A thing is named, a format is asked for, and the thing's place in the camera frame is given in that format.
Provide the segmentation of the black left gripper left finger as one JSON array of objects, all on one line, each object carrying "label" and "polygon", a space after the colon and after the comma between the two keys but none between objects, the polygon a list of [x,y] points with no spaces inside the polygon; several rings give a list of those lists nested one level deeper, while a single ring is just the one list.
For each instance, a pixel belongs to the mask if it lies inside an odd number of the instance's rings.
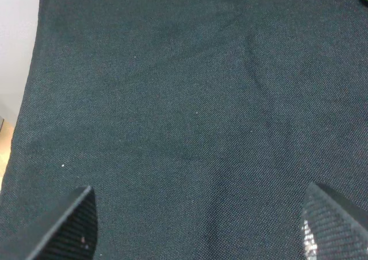
[{"label": "black left gripper left finger", "polygon": [[28,259],[93,259],[97,247],[94,189],[79,187],[29,228]]}]

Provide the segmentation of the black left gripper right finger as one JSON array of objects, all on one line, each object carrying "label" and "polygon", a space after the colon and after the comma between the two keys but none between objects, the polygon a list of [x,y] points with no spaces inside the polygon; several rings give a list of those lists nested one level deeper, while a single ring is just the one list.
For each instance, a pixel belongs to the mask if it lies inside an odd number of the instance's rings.
[{"label": "black left gripper right finger", "polygon": [[301,239],[306,259],[367,259],[367,211],[312,182],[304,196]]}]

